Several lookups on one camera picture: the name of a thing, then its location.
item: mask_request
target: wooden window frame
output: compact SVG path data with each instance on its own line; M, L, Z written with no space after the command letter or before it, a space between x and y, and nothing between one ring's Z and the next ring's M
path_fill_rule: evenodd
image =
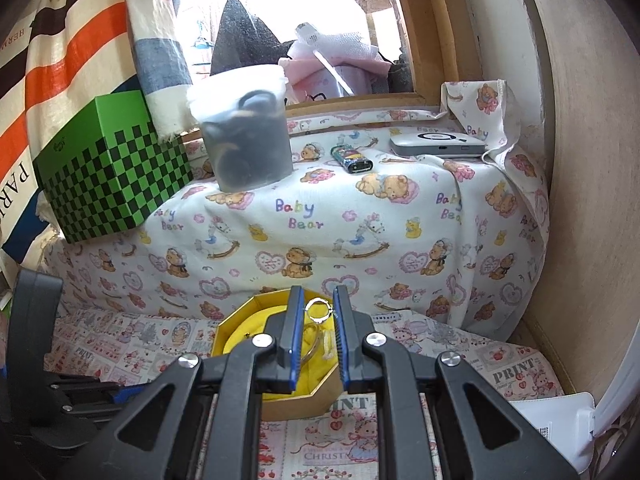
M370 94L287 106L287 118L375 107L416 107L440 104L445 81L482 79L466 0L392 0L400 6L414 92Z

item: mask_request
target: white power bank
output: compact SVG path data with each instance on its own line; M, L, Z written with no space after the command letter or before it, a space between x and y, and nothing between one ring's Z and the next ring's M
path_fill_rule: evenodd
M410 133L391 137L391 147L400 156L436 155L442 158L471 158L486 151L484 140L466 134Z

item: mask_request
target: translucent plastic container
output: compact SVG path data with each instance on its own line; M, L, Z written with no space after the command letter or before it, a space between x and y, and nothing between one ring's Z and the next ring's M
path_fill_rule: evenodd
M256 65L216 74L187 92L221 191L267 186L293 172L286 81L282 67Z

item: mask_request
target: orange stripe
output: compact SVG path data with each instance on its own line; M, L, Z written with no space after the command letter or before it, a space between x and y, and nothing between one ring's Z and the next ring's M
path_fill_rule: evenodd
M27 122L25 113L12 123L0 136L0 178L4 180L6 172L15 164L28 145Z
M26 109L65 91L78 71L98 50L126 31L127 13L124 2L96 14L69 41L63 59L52 65L33 68L26 75Z

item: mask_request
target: lighter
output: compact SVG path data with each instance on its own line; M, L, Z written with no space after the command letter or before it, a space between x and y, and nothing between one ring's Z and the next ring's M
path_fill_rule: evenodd
M348 144L332 147L331 155L347 173L364 173L373 169L373 162Z

